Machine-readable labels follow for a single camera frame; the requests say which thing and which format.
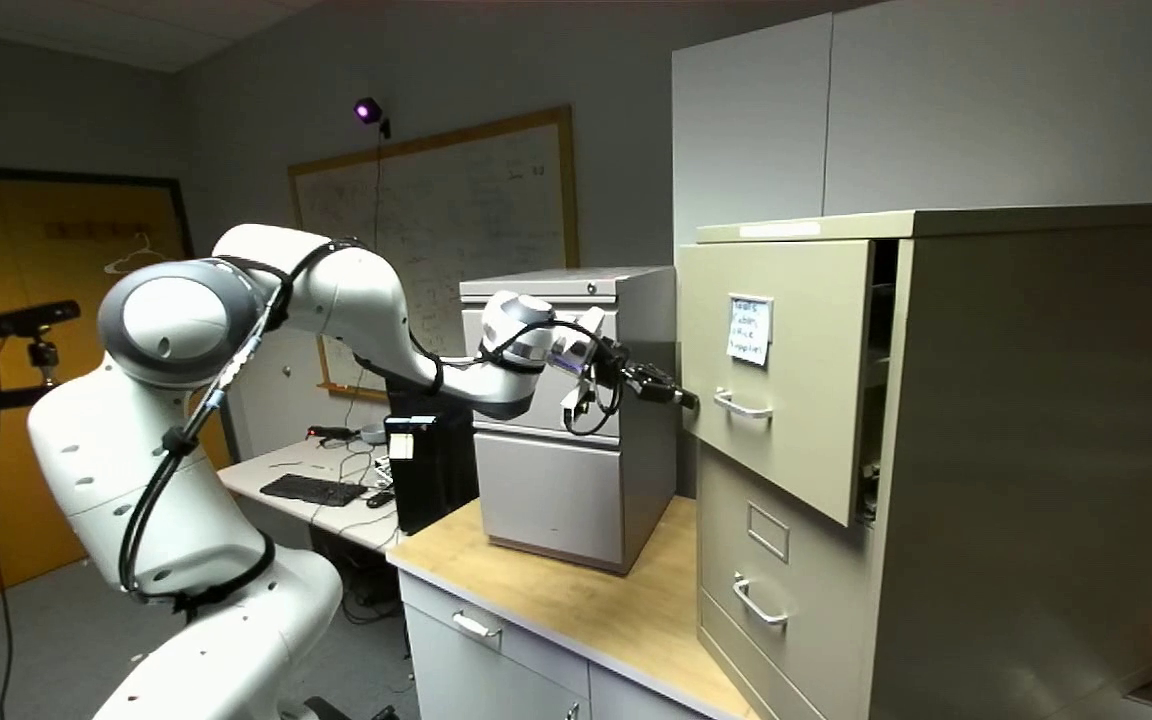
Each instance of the desk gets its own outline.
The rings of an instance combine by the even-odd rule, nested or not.
[[[549,669],[584,661],[587,678],[602,678],[584,688],[620,688],[602,691],[602,699],[579,699],[579,679],[566,685],[574,691],[571,708],[590,708],[579,715],[755,715],[696,640],[696,502],[676,496],[668,505],[627,576],[494,550],[484,537],[476,502],[397,545],[388,561],[403,574],[406,626],[441,605],[419,602],[435,590],[448,605],[433,614],[462,614],[462,605],[473,605],[468,614],[478,608],[560,649],[560,658],[542,651]],[[448,669],[454,664],[454,651],[442,651],[433,664],[441,664],[433,673],[473,678],[473,669]],[[627,711],[624,699],[635,688],[654,691],[685,711]]]
[[[367,485],[367,482],[376,482],[373,459],[385,459],[385,448],[373,448],[373,458],[367,458],[367,448],[360,454],[360,444],[300,440],[300,444],[250,458],[243,463],[219,470],[219,485],[234,496],[246,496],[246,502],[275,508],[275,514],[289,514],[289,515],[297,515],[312,530],[323,530],[332,537],[344,537],[360,550],[385,552],[388,545],[397,545],[403,537],[390,502],[379,508],[367,508],[365,496],[355,496],[344,508],[328,508],[328,505],[283,502],[283,496],[258,492],[262,485],[273,485],[283,473],[344,482],[344,485]]]

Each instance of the bulletin board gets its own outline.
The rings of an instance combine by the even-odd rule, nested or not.
[[[574,267],[571,107],[542,107],[353,155],[293,166],[297,221],[385,258],[412,338],[462,356],[460,281]],[[320,338],[332,395],[385,402],[385,381]]]
[[[53,325],[54,381],[92,371],[102,356],[97,310],[133,267],[186,258],[180,193],[172,181],[0,174],[0,313],[75,302],[79,316]],[[0,389],[36,389],[27,339],[0,344]],[[25,432],[27,408],[0,408],[0,567],[18,583],[79,561]],[[229,432],[212,426],[202,448],[231,459]]]

